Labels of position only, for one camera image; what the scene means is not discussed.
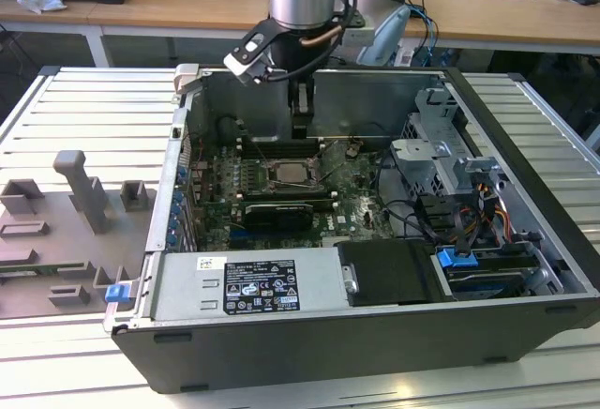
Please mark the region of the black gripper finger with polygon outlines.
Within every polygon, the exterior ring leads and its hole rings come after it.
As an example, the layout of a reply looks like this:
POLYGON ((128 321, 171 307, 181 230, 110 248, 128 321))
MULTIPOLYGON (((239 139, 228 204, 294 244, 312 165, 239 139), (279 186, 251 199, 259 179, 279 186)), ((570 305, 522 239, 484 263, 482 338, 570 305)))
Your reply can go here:
POLYGON ((292 137, 306 139, 314 116, 314 79, 289 80, 292 137))

